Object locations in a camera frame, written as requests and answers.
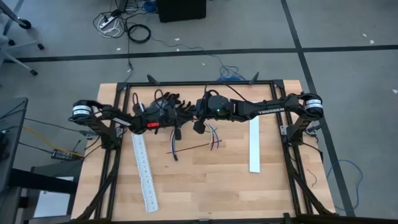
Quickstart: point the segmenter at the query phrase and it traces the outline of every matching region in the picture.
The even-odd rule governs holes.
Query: plywood surface
[[[161,90],[179,93],[182,100],[195,103],[203,95],[203,86],[162,86]],[[271,100],[267,85],[234,86],[250,101]],[[116,84],[102,84],[98,101],[113,104]],[[157,87],[136,87],[139,101],[148,105],[154,100]],[[238,99],[226,86],[209,86],[228,98]],[[302,89],[298,80],[285,81],[287,94],[299,94]],[[128,112],[132,112],[129,100]],[[294,216],[287,171],[280,143],[276,115],[260,117],[261,172],[249,172],[249,122],[209,121],[217,128],[222,140],[218,149],[203,146],[177,152],[178,162],[170,152],[172,128],[160,129],[158,135],[147,131],[144,139],[159,202],[159,211],[146,213],[136,159],[132,148],[131,133],[124,135],[118,185],[114,204],[114,221],[133,220],[191,220],[226,218],[277,218],[289,212]],[[182,128],[182,140],[176,141],[176,150],[197,146],[210,141],[210,133],[197,134],[193,123]],[[304,142],[317,146],[314,139],[305,135]],[[300,146],[307,184],[324,204],[334,211],[319,153]],[[83,163],[72,218],[79,216],[94,197],[100,182],[104,150],[98,149]],[[106,211],[108,195],[104,200]]]

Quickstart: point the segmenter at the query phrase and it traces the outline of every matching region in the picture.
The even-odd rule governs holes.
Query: wooden table
[[[284,84],[287,94],[300,94],[302,91],[298,80],[285,80]],[[233,87],[250,101],[272,99],[269,85]],[[154,100],[157,88],[132,87],[129,99],[132,98],[132,93],[136,92],[139,101],[148,105]],[[196,103],[196,99],[203,96],[203,88],[204,86],[160,87],[164,93],[166,91],[179,93],[182,100],[190,100],[192,103]],[[239,96],[226,86],[209,86],[209,89],[215,89],[227,98],[239,99]],[[115,92],[115,83],[102,84],[99,88],[98,101],[112,105]],[[131,100],[129,100],[128,113],[133,114]],[[292,116],[295,121],[297,115],[292,114]],[[217,134],[222,140],[220,148],[210,151],[208,146],[204,146],[177,152],[178,162],[174,161],[170,154],[166,154],[170,152],[169,139],[172,128],[160,129],[156,136],[153,131],[145,132],[144,139],[160,208],[154,213],[145,211],[131,133],[128,131],[123,138],[112,220],[279,218],[285,212],[294,217],[276,115],[261,116],[259,120],[260,174],[249,172],[249,122],[209,121],[214,128],[217,128]],[[176,150],[209,142],[210,133],[199,135],[192,128],[193,123],[183,126],[182,140],[176,142]],[[315,140],[306,134],[303,140],[317,146]],[[334,212],[319,153],[308,146],[300,146],[299,149],[308,186],[319,201]],[[84,211],[97,192],[104,153],[105,150],[98,149],[84,161],[72,218]],[[301,189],[299,186],[297,188],[301,208],[305,211]],[[109,189],[104,196],[103,217],[106,213],[108,195]]]

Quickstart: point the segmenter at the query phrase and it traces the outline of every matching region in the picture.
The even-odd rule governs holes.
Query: yellow wire
[[[42,140],[44,143],[46,143],[46,144],[48,144],[49,146],[51,146],[53,149],[58,149],[59,151],[67,152],[67,153],[76,155],[76,156],[78,156],[78,157],[84,157],[84,155],[81,155],[81,154],[79,154],[79,153],[72,152],[72,151],[69,151],[69,150],[66,150],[66,149],[61,149],[61,148],[59,148],[59,147],[57,147],[57,146],[54,146],[53,144],[51,144],[51,142],[47,141],[47,140],[44,138],[43,135],[41,135],[41,134],[35,132],[34,130],[32,130],[32,129],[28,128],[28,127],[23,126],[23,128],[26,129],[26,130],[28,130],[28,131],[30,131],[30,132],[32,132],[33,134],[35,134],[37,138],[39,138],[39,139]]]

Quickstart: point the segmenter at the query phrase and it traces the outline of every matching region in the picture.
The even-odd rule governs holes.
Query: black box
[[[206,17],[206,0],[156,0],[156,5],[161,22]]]

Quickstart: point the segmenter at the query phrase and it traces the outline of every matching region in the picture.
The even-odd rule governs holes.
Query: metal frame
[[[116,94],[115,94],[115,99],[114,99],[114,107],[117,108],[119,106],[120,102],[120,96],[121,92],[124,90],[124,102],[123,102],[123,108],[122,111],[124,113],[127,112],[127,107],[128,107],[128,102],[129,102],[129,92],[132,87],[141,87],[141,86],[197,86],[197,85],[206,85],[211,83],[211,85],[222,85],[220,83],[212,83],[212,82],[203,82],[203,81],[195,81],[195,82],[162,82],[160,85],[155,85],[154,83],[118,83],[116,87]],[[239,82],[225,82],[230,85],[248,85],[249,81],[239,81]],[[283,80],[259,80],[254,83],[254,85],[269,85],[271,88],[271,95],[272,99],[275,100],[277,99],[277,93],[276,93],[276,87],[279,88],[281,97],[286,97],[286,92],[284,88],[284,83]],[[292,117],[290,112],[285,112],[286,113],[286,118],[287,118],[287,123],[292,124]],[[283,121],[282,121],[282,116],[280,113],[276,113],[277,116],[277,124],[278,124],[278,129],[279,127],[283,126]],[[115,128],[115,122],[111,122],[111,127]],[[287,161],[290,162],[290,151],[289,151],[289,145],[286,144],[284,141],[283,135],[280,133],[280,140],[282,143],[283,151],[284,151],[284,157],[285,157],[285,164],[287,165]],[[111,150],[106,149],[105,152],[105,157],[104,157],[104,162],[103,162],[103,168],[102,168],[102,173],[101,173],[101,182],[99,184],[99,187],[101,187],[106,179],[107,173],[108,173],[108,168],[109,168],[109,158],[110,158]],[[296,165],[297,165],[297,172],[299,176],[303,179],[305,182],[305,174],[303,171],[303,164],[301,161],[300,157],[300,152],[298,147],[294,147],[294,154],[295,154],[295,160],[296,160]],[[114,157],[114,163],[119,164],[120,160],[120,155],[121,155],[121,147],[119,149],[116,149],[115,157]],[[300,215],[302,214],[300,204],[299,204],[299,196],[297,194],[297,188],[295,184],[295,180],[293,176],[287,171],[288,178],[289,178],[289,185],[290,185],[290,192],[292,194],[292,202],[294,205],[294,211],[295,215]],[[106,212],[106,218],[112,219],[112,214],[113,214],[113,205],[114,205],[114,197],[116,193],[116,183],[117,183],[117,176],[113,180],[111,184],[111,190],[109,193],[109,200],[108,200],[108,209]],[[305,206],[307,213],[313,214],[312,211],[312,206],[311,203],[309,202],[308,198],[304,195],[304,201],[305,201]],[[99,219],[101,217],[101,212],[102,212],[102,203],[103,200],[101,199],[99,205],[97,206],[95,210],[95,219]],[[285,213],[283,214],[283,217],[281,218],[257,218],[257,219],[230,219],[230,220],[164,220],[164,221],[145,221],[145,222],[139,222],[139,221],[128,221],[128,222],[113,222],[113,223],[192,223],[192,222],[199,222],[199,223],[287,223],[287,218],[289,218],[289,214]]]

